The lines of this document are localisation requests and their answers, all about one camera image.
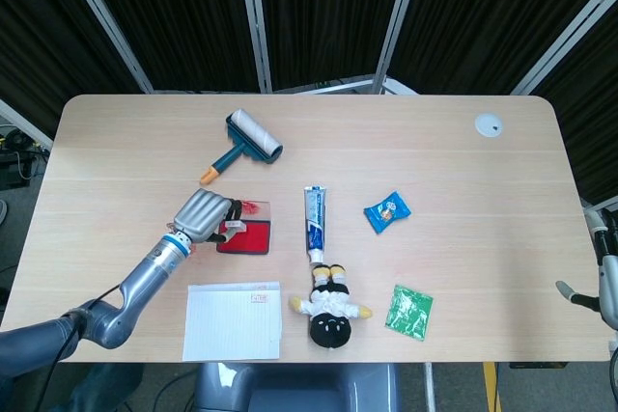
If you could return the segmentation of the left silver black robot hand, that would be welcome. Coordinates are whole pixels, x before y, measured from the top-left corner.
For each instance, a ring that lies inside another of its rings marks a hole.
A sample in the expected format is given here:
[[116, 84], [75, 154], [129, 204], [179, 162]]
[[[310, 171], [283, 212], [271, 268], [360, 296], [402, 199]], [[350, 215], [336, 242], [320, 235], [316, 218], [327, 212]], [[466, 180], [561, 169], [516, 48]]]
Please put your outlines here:
[[219, 226], [225, 221], [238, 221], [241, 213], [240, 200], [200, 188], [175, 216], [173, 230], [186, 235], [192, 243], [226, 243], [239, 232], [239, 228], [230, 226], [224, 233], [219, 233]]

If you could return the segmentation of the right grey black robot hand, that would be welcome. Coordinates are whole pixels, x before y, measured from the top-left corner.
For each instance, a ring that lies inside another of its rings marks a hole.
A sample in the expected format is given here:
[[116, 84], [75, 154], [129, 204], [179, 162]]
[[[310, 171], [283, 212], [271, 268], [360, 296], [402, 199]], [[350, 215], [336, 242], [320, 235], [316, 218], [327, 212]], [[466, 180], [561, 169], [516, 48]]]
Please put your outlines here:
[[574, 291], [564, 281], [557, 281], [556, 288], [572, 304], [599, 313], [602, 320], [617, 330], [617, 219], [603, 208], [586, 209], [584, 217], [591, 235], [599, 276], [599, 295], [588, 296]]

